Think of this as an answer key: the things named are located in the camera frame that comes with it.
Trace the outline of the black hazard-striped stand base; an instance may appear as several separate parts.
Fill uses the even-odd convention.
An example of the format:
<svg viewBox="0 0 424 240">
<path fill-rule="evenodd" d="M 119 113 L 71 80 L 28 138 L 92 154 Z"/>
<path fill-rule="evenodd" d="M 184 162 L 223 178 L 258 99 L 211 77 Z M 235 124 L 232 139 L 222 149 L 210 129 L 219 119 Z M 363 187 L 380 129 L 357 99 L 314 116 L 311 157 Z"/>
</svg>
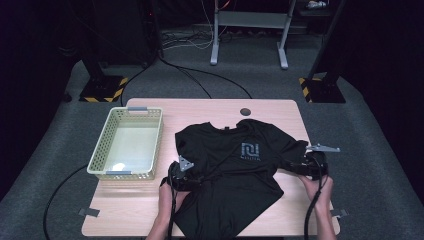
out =
<svg viewBox="0 0 424 240">
<path fill-rule="evenodd" d="M 116 102 L 127 83 L 128 79 L 123 76 L 91 78 L 80 93 L 79 100 L 92 103 Z"/>
<path fill-rule="evenodd" d="M 303 96 L 308 103 L 345 103 L 336 83 L 320 78 L 300 78 L 299 83 Z"/>
</svg>

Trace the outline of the black t-shirt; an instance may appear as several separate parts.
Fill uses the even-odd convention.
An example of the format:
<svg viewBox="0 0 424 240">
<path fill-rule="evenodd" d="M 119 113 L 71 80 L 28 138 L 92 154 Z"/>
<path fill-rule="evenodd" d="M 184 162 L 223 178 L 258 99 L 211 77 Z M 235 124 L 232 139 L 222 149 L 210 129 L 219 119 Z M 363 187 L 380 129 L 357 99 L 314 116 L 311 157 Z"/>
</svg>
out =
<svg viewBox="0 0 424 240">
<path fill-rule="evenodd" d="M 274 174 L 303 159 L 308 143 L 276 126 L 243 119 L 233 129 L 194 124 L 175 134 L 180 156 L 200 186 L 186 196 L 175 223 L 188 240 L 232 240 L 283 196 Z"/>
</svg>

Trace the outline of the person's left hand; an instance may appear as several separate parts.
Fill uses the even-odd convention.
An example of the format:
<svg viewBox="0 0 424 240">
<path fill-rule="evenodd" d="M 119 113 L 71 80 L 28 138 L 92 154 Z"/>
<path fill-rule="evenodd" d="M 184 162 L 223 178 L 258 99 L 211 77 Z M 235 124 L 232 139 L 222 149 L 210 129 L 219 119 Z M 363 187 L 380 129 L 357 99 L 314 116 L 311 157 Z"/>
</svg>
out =
<svg viewBox="0 0 424 240">
<path fill-rule="evenodd" d="M 175 212 L 179 210 L 184 199 L 189 195 L 188 192 L 177 192 L 176 195 L 172 194 L 172 188 L 164 182 L 159 187 L 159 211 L 158 216 L 160 219 L 169 219 L 171 216 L 172 207 L 175 207 Z"/>
</svg>

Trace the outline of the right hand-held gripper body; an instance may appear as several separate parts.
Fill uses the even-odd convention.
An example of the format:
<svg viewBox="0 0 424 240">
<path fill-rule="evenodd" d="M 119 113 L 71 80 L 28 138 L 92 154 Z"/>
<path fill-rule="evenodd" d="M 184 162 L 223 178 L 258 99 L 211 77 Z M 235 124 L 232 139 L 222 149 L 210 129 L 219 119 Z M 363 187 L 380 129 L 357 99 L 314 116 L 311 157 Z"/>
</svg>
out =
<svg viewBox="0 0 424 240">
<path fill-rule="evenodd" d="M 306 147 L 304 161 L 301 163 L 301 175 L 319 180 L 328 174 L 327 153 L 339 153 L 339 147 L 329 147 L 321 144 Z"/>
</svg>

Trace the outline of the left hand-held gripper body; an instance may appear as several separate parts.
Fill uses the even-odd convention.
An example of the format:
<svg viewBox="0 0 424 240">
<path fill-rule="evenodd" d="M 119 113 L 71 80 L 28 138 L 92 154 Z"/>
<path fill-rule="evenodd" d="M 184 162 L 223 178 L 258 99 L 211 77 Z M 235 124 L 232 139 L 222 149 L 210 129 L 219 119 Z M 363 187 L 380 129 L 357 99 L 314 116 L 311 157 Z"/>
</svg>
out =
<svg viewBox="0 0 424 240">
<path fill-rule="evenodd" d="M 188 186 L 200 185 L 188 182 L 189 178 L 195 178 L 189 174 L 189 171 L 195 166 L 183 156 L 179 156 L 177 161 L 174 161 L 168 168 L 167 183 L 173 190 L 179 192 L 187 192 Z"/>
</svg>

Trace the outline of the person's right hand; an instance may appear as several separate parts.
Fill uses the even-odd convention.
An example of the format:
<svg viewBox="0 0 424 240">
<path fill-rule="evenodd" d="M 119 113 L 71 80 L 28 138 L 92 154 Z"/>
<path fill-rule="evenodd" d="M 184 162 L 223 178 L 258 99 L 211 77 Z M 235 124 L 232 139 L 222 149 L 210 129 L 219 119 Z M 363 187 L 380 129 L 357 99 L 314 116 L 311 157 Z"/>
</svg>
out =
<svg viewBox="0 0 424 240">
<path fill-rule="evenodd" d="M 328 175 L 325 175 L 323 177 L 322 183 L 319 183 L 318 181 L 313 181 L 306 176 L 299 176 L 299 179 L 303 183 L 310 200 L 313 200 L 315 195 L 318 194 L 318 199 L 315 203 L 315 208 L 320 210 L 326 209 L 327 211 L 329 211 L 334 185 L 333 179 Z"/>
</svg>

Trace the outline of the cream perforated plastic basket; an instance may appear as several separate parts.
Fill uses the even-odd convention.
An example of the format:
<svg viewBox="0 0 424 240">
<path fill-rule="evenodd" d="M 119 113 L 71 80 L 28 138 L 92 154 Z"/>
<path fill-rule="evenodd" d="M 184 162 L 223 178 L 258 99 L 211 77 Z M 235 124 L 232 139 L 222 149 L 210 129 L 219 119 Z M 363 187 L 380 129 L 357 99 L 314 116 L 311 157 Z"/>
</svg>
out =
<svg viewBox="0 0 424 240">
<path fill-rule="evenodd" d="M 159 107 L 112 108 L 87 172 L 99 180 L 153 180 L 162 128 L 163 110 Z"/>
</svg>

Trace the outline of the black stand post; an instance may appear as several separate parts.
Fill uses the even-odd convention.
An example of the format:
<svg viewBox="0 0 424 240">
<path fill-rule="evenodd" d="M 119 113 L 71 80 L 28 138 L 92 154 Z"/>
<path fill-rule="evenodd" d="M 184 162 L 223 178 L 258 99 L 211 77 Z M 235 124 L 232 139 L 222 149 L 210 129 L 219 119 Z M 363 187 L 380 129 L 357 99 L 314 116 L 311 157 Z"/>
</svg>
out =
<svg viewBox="0 0 424 240">
<path fill-rule="evenodd" d="M 336 29 L 340 16 L 342 15 L 344 6 L 347 0 L 329 0 L 331 3 L 337 2 L 337 7 L 333 11 L 331 21 L 329 22 L 326 33 L 323 35 L 322 44 L 319 52 L 314 60 L 314 63 L 307 75 L 307 80 L 312 80 L 314 75 L 318 73 L 319 67 L 322 64 L 325 54 L 328 52 L 333 32 Z"/>
<path fill-rule="evenodd" d="M 96 81 L 101 81 L 104 78 L 103 71 L 100 68 L 94 54 L 88 51 L 82 51 L 81 60 L 91 78 L 95 79 Z"/>
</svg>

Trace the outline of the black cabinet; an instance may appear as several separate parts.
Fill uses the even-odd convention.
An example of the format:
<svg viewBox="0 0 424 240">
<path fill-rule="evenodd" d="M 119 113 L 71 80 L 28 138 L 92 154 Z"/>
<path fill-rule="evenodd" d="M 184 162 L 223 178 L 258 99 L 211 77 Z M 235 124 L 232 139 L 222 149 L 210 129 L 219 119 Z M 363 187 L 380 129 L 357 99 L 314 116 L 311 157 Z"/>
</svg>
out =
<svg viewBox="0 0 424 240">
<path fill-rule="evenodd" d="M 92 0 L 97 56 L 102 64 L 147 68 L 160 40 L 153 0 Z"/>
</svg>

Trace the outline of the grey metal desk frame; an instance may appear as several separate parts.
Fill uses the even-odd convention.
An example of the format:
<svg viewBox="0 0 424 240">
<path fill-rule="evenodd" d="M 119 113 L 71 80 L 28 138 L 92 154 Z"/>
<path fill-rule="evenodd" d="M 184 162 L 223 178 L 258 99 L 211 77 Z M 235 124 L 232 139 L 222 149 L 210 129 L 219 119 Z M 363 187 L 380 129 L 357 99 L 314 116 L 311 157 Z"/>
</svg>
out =
<svg viewBox="0 0 424 240">
<path fill-rule="evenodd" d="M 286 13 L 258 13 L 220 10 L 218 7 L 218 0 L 214 0 L 213 42 L 210 64 L 215 66 L 218 63 L 220 26 L 267 28 L 279 29 L 282 31 L 281 40 L 277 43 L 277 50 L 280 67 L 283 70 L 287 70 L 288 61 L 285 44 L 296 2 L 297 0 L 288 0 L 289 7 Z"/>
</svg>

